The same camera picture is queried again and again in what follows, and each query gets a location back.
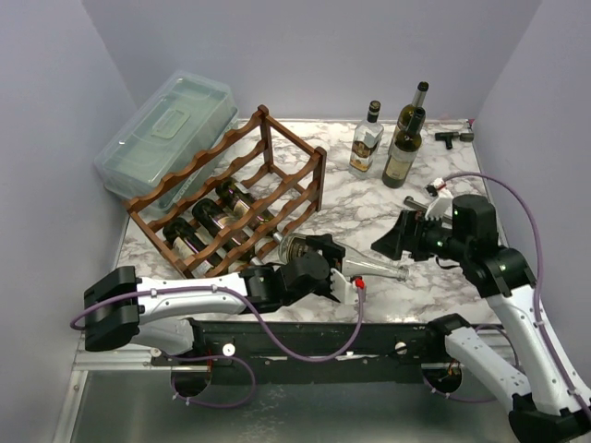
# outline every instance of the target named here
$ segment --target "purple wall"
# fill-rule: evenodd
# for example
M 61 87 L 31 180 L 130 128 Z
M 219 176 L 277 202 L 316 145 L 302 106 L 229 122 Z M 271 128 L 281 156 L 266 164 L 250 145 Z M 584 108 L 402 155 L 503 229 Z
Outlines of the purple wall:
M 136 104 L 172 74 L 229 84 L 242 115 L 476 116 L 540 0 L 83 0 Z
M 517 187 L 536 214 L 546 282 L 543 299 L 577 369 L 591 383 L 591 2 L 544 0 L 476 119 L 486 172 Z M 494 199 L 512 246 L 535 264 L 518 205 Z
M 0 440 L 51 441 L 82 292 L 110 268 L 124 212 L 91 161 L 135 110 L 77 0 L 0 15 Z

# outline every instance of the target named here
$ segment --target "liquor bottle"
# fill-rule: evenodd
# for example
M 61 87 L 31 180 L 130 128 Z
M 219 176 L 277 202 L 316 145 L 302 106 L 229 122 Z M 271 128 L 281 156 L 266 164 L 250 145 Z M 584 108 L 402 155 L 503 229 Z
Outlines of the liquor bottle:
M 415 97 L 413 100 L 408 103 L 398 115 L 398 121 L 396 122 L 396 127 L 394 128 L 394 135 L 392 136 L 392 141 L 390 142 L 389 153 L 392 151 L 394 139 L 398 133 L 400 131 L 404 131 L 410 123 L 410 118 L 413 116 L 415 108 L 423 107 L 423 102 L 425 101 L 425 95 L 427 94 L 427 91 L 428 83 L 426 81 L 421 81 L 416 87 Z
M 252 205 L 256 203 L 256 199 L 252 197 L 247 189 L 233 177 L 226 178 L 223 182 L 215 187 L 215 193 L 222 199 L 223 203 L 240 219 L 246 214 Z M 269 210 L 264 210 L 253 221 L 248 224 L 248 227 L 256 231 L 263 223 L 270 222 L 273 219 L 273 214 Z M 281 243 L 283 236 L 277 232 L 277 228 L 267 233 L 277 243 Z
M 207 245 L 197 237 L 196 229 L 188 224 L 188 221 L 180 217 L 172 220 L 164 226 L 163 234 L 164 238 L 173 246 L 182 259 L 198 254 L 207 247 Z M 214 252 L 197 266 L 193 270 L 193 273 L 202 276 L 220 263 L 222 263 L 222 258 L 217 252 Z
M 416 108 L 408 127 L 396 135 L 394 146 L 381 175 L 381 181 L 387 187 L 396 188 L 404 184 L 423 141 L 420 135 L 423 122 L 425 122 L 425 110 Z
M 345 277 L 354 277 L 356 275 L 377 275 L 388 279 L 405 281 L 408 278 L 408 268 L 394 267 L 379 260 L 364 256 L 355 248 L 344 245 L 340 242 L 334 242 L 344 247 L 345 253 L 341 268 L 338 269 Z M 313 247 L 306 245 L 306 236 L 301 233 L 290 233 L 283 238 L 279 244 L 279 259 L 283 263 L 302 257 Z
M 193 217 L 201 223 L 201 226 L 207 229 L 208 233 L 214 238 L 223 228 L 236 222 L 236 219 L 233 216 L 226 214 L 222 208 L 216 205 L 215 201 L 210 198 L 202 198 L 195 203 L 191 213 L 193 214 Z M 239 247 L 247 241 L 248 235 L 243 231 L 238 231 L 230 237 L 230 240 L 223 245 L 223 248 L 230 252 L 233 248 Z M 247 250 L 247 252 L 240 257 L 240 260 L 249 261 L 251 264 L 258 266 L 263 264 L 262 261 L 255 256 L 254 246 Z
M 349 172 L 358 178 L 367 177 L 384 133 L 384 126 L 378 123 L 380 107 L 380 102 L 372 101 L 369 104 L 368 118 L 359 122 L 355 128 Z

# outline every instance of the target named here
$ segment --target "clear glass bottle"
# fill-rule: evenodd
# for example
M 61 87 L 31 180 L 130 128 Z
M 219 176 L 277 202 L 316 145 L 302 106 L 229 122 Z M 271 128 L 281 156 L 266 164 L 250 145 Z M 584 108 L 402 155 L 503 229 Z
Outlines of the clear glass bottle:
M 366 178 L 376 151 L 380 146 L 384 126 L 378 123 L 381 104 L 377 100 L 369 104 L 368 118 L 355 128 L 349 172 L 357 178 Z
M 340 242 L 334 242 L 344 247 L 345 254 L 341 268 L 338 269 L 345 277 L 354 277 L 356 275 L 376 275 L 405 281 L 408 278 L 407 267 L 395 267 L 374 258 L 369 258 L 361 254 L 355 248 Z M 283 263 L 288 263 L 297 257 L 302 257 L 308 250 L 314 250 L 306 245 L 306 236 L 301 233 L 290 233 L 283 238 L 279 244 L 279 259 Z
M 381 181 L 387 187 L 398 188 L 404 184 L 410 168 L 413 166 L 416 154 L 423 142 L 420 132 L 425 122 L 425 110 L 416 108 L 408 127 L 400 131 L 394 140 Z

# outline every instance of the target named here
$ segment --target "screw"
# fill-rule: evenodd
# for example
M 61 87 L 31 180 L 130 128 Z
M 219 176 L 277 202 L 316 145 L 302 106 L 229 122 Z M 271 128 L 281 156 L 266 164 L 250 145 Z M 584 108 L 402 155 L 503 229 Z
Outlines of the screw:
M 231 357 L 236 352 L 236 347 L 232 343 L 226 343 L 222 348 L 222 353 L 226 357 Z
M 405 355 L 408 352 L 408 348 L 406 347 L 406 343 L 403 341 L 398 341 L 394 345 L 394 350 L 398 355 Z

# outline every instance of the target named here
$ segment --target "metal floor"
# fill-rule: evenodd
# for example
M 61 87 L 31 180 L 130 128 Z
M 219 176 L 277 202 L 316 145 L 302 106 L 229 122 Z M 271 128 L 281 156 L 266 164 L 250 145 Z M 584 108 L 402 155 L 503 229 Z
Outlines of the metal floor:
M 235 400 L 245 387 L 215 387 Z M 486 396 L 472 376 L 464 395 Z M 90 372 L 75 443 L 515 442 L 497 402 L 464 404 L 423 385 L 268 385 L 248 406 L 209 410 L 172 401 L 167 371 Z

